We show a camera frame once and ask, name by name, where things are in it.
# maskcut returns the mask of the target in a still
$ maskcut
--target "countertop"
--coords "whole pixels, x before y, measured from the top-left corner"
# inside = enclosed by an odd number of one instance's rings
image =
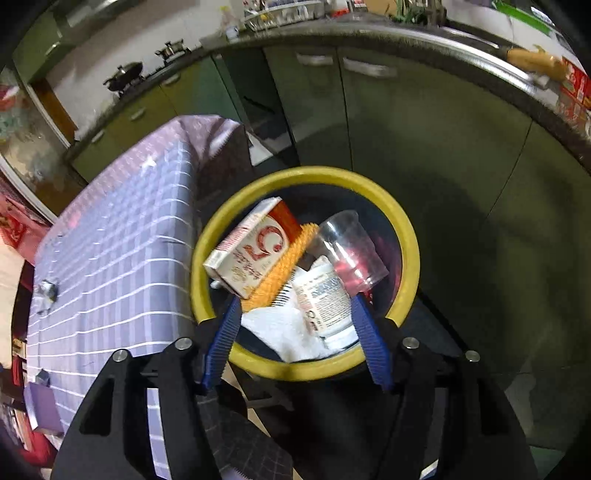
[[[494,55],[495,49],[478,40],[454,35],[437,27],[419,27],[391,22],[386,17],[349,14],[335,19],[307,21],[260,33],[246,33],[232,42],[220,38],[151,75],[105,112],[95,126],[63,156],[71,163],[90,140],[127,105],[166,78],[202,58],[227,50],[265,47],[274,44],[349,46],[367,48],[414,59],[475,83],[532,117],[549,130],[591,173],[591,142],[584,128],[572,125],[557,103],[554,89],[538,87],[532,76]]]

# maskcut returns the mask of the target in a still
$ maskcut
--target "red and white box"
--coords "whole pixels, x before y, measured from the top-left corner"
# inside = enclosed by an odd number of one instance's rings
[[[280,197],[261,201],[209,255],[207,274],[247,299],[290,244],[301,226]]]
[[[562,90],[585,108],[591,108],[591,81],[589,77],[570,60],[563,57],[563,62],[566,63],[569,72],[562,82]]]

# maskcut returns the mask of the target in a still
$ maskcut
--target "rolling pin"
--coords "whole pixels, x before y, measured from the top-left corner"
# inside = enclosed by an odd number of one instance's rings
[[[499,49],[501,58],[504,56],[503,50],[505,49]],[[561,58],[550,55],[539,47],[538,51],[530,51],[524,48],[506,49],[506,60],[521,70],[547,75],[558,82],[562,82],[569,71]]]

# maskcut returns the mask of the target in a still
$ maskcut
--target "wall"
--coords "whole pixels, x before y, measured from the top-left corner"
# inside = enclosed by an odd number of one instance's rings
[[[127,10],[84,44],[70,52],[47,80],[74,123],[81,128],[111,98],[102,84],[118,65],[143,61],[143,74],[162,66],[154,54],[164,42],[184,39],[190,49],[214,33],[222,5],[240,9],[238,0],[145,0]]]

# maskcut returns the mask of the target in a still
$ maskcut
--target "yellow trash can rim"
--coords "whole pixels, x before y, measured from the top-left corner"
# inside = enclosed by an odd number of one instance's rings
[[[402,325],[417,292],[420,270],[418,243],[413,226],[402,207],[382,187],[361,175],[332,167],[297,167],[267,175],[244,187],[217,210],[204,228],[193,253],[191,304],[198,322],[215,317],[209,297],[209,278],[203,268],[203,262],[216,248],[232,221],[246,207],[275,190],[311,183],[335,185],[352,190],[382,210],[389,220],[400,243],[402,278],[396,298],[386,317],[398,326]],[[260,377],[281,381],[310,381],[345,372],[362,363],[365,356],[361,346],[357,344],[324,360],[288,364],[263,358],[234,343],[229,360]]]

